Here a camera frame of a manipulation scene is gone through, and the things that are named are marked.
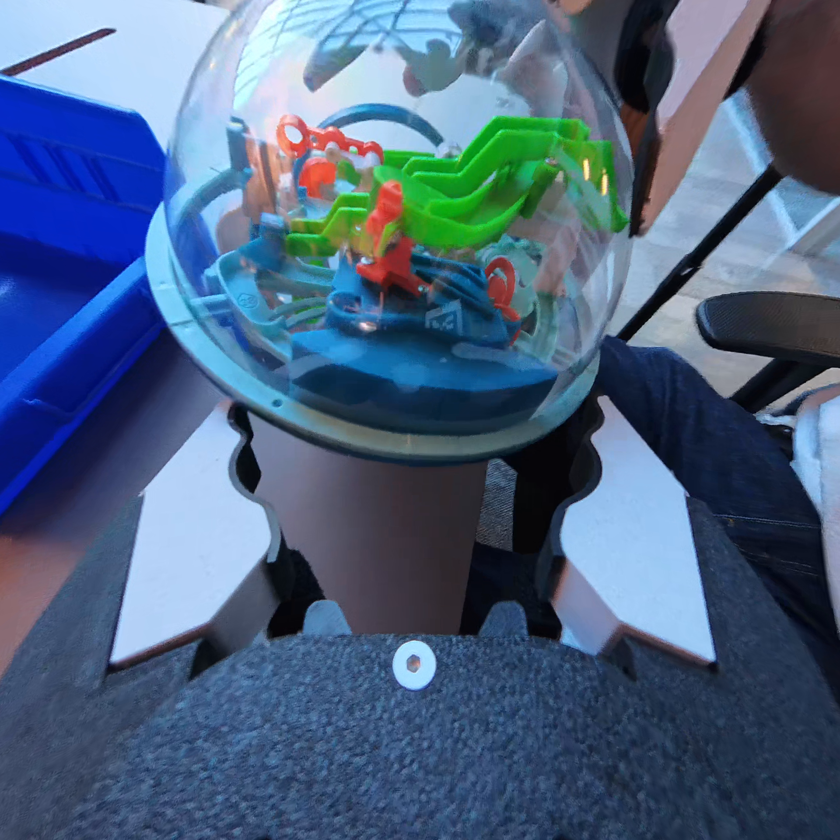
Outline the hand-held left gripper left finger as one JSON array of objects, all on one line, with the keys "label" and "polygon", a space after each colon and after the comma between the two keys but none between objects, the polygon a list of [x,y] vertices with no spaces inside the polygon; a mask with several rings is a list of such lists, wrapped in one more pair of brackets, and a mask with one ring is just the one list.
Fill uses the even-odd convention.
[{"label": "hand-held left gripper left finger", "polygon": [[249,487],[247,421],[220,402],[142,491],[113,669],[191,642],[226,657],[262,634],[280,604],[269,565],[281,531]]}]

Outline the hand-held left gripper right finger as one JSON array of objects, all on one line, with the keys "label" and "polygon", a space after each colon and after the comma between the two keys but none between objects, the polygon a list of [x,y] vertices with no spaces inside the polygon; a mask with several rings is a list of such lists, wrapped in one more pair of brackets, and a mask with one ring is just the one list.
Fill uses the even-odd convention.
[{"label": "hand-held left gripper right finger", "polygon": [[627,639],[717,663],[687,494],[613,402],[599,395],[543,549],[543,592],[562,644],[608,655]]}]

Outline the clear plastic maze ball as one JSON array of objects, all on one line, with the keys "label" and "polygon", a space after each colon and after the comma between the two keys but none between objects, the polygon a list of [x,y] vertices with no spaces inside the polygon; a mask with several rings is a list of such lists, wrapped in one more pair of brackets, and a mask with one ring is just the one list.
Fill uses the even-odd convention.
[{"label": "clear plastic maze ball", "polygon": [[633,179],[550,2],[240,2],[185,89],[145,265],[252,414],[350,455],[482,461],[592,390]]}]

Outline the person's right forearm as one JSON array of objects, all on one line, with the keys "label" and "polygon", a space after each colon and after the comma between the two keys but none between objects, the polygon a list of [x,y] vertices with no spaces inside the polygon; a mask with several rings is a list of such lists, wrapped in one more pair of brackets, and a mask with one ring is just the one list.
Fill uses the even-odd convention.
[{"label": "person's right forearm", "polygon": [[773,1],[747,80],[775,168],[839,194],[839,2]]}]

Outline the person's blue jeans leg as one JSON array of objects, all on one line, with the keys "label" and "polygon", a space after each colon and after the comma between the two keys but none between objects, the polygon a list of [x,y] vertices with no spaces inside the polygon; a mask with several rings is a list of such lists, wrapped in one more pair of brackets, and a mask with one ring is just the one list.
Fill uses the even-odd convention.
[{"label": "person's blue jeans leg", "polygon": [[[809,394],[762,423],[672,350],[615,338],[603,341],[595,389],[717,518],[838,698],[839,526],[838,533],[824,528],[792,465],[795,415]],[[513,600],[533,633],[558,636],[558,620],[527,579],[553,514],[574,493],[571,469],[587,426],[581,407],[548,436],[503,456],[517,478],[513,525],[521,551],[475,545],[461,634],[477,634],[492,606]]]}]

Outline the person's white shirt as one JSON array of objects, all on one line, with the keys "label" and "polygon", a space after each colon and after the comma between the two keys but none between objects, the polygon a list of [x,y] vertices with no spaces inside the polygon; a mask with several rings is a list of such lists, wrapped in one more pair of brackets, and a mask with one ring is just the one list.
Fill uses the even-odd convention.
[{"label": "person's white shirt", "polygon": [[839,526],[839,385],[809,394],[795,415],[793,470],[824,528]]}]

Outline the black office chair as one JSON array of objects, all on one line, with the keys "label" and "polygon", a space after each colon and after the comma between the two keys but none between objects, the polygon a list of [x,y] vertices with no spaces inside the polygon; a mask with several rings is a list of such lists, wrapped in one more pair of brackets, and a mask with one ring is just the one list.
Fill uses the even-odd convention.
[{"label": "black office chair", "polygon": [[[667,274],[618,333],[629,341],[703,267],[711,253],[782,181],[768,164],[711,231]],[[703,341],[714,350],[770,359],[731,395],[756,414],[839,362],[836,297],[789,291],[743,291],[704,300],[696,309]]]}]

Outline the blue plastic bin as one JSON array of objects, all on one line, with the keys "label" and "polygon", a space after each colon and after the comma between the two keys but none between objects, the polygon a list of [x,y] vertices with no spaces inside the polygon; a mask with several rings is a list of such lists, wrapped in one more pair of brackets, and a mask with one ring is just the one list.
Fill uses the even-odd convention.
[{"label": "blue plastic bin", "polygon": [[1,510],[162,329],[143,260],[165,154],[148,123],[1,83]]}]

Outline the wooden table leg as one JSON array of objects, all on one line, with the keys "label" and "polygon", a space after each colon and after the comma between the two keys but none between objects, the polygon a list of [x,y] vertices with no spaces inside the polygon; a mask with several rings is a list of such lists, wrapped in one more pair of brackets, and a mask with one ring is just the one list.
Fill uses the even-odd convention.
[{"label": "wooden table leg", "polygon": [[636,156],[633,236],[646,235],[684,179],[769,6],[674,3],[644,79],[650,110]]}]

